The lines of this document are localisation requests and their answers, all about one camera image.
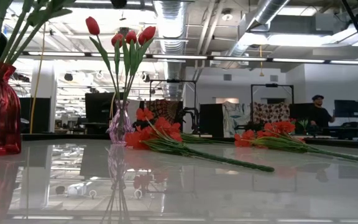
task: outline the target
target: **dark shirt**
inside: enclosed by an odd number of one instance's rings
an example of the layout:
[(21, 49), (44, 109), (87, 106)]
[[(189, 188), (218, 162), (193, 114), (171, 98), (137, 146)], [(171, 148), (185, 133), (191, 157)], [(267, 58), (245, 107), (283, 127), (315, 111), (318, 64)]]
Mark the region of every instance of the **dark shirt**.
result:
[(328, 123), (332, 119), (331, 115), (329, 115), (328, 111), (325, 108), (318, 108), (317, 106), (313, 106), (310, 111), (310, 121), (315, 121), (317, 126), (320, 128), (327, 128)]

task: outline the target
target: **glossy table surface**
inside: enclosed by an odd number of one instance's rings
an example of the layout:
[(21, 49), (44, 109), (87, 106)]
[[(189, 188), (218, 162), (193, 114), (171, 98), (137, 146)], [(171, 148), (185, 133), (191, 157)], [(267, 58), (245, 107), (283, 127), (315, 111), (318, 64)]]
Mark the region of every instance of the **glossy table surface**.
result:
[[(191, 147), (276, 171), (103, 140), (27, 141), (22, 154), (0, 157), (0, 223), (358, 223), (358, 162)], [(317, 147), (358, 156), (358, 149)], [(123, 188), (113, 194), (117, 179)]]

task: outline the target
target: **man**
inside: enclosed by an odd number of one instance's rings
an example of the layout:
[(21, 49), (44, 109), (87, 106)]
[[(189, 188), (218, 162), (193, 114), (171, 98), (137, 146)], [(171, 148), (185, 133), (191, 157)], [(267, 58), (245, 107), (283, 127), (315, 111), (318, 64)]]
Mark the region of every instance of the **man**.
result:
[(327, 128), (328, 122), (332, 123), (335, 121), (335, 114), (331, 117), (328, 111), (322, 107), (324, 97), (316, 95), (312, 98), (314, 106), (310, 111), (310, 125), (318, 126), (319, 128)]

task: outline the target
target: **potted plant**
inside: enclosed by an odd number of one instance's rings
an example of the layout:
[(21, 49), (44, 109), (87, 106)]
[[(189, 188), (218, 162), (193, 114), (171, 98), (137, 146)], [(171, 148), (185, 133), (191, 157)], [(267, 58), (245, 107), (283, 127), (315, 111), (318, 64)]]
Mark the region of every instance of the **potted plant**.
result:
[[(104, 47), (101, 44), (99, 39), (100, 29), (99, 25), (95, 19), (89, 17), (85, 20), (86, 26), (90, 34), (95, 35), (97, 40), (92, 37), (89, 37), (97, 48), (104, 63), (107, 66), (109, 71), (112, 84), (114, 85), (114, 91), (116, 93), (116, 104), (117, 111), (114, 115), (110, 127), (108, 129), (111, 141), (115, 144), (124, 144), (126, 133), (131, 133), (133, 131), (131, 121), (127, 114), (128, 107), (128, 95), (131, 91), (132, 84), (135, 79), (136, 71), (143, 61), (143, 56), (146, 53), (147, 48), (153, 42), (153, 37), (155, 34), (155, 27), (147, 27), (143, 30), (139, 36), (136, 36), (134, 31), (130, 31), (124, 37), (122, 34), (116, 34), (111, 39), (111, 44), (114, 46), (114, 64), (115, 64), (115, 76), (116, 81), (114, 80), (114, 75), (111, 69), (110, 61), (108, 54)], [(120, 48), (122, 47), (122, 52), (124, 55), (124, 66), (125, 66), (125, 83), (124, 86), (119, 84), (119, 62), (120, 62)], [(124, 90), (123, 99), (121, 99), (120, 89)]]
[[(22, 12), (9, 40), (4, 45), (0, 41), (0, 155), (21, 152), (20, 101), (8, 84), (10, 76), (16, 70), (12, 65), (42, 25), (51, 18), (71, 13), (71, 10), (65, 8), (74, 2), (75, 0), (23, 0)], [(0, 0), (0, 40), (3, 37), (1, 30), (4, 18), (11, 3), (11, 0)], [(30, 27), (30, 35), (24, 38)]]

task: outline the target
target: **cap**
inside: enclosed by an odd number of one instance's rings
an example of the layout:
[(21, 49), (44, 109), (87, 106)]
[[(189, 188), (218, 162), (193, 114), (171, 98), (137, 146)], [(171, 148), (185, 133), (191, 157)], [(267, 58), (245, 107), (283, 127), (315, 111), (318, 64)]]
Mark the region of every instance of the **cap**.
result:
[(314, 97), (312, 97), (312, 99), (311, 100), (317, 100), (318, 98), (321, 98), (322, 100), (324, 99), (324, 97), (323, 96), (321, 96), (321, 95), (315, 95)]

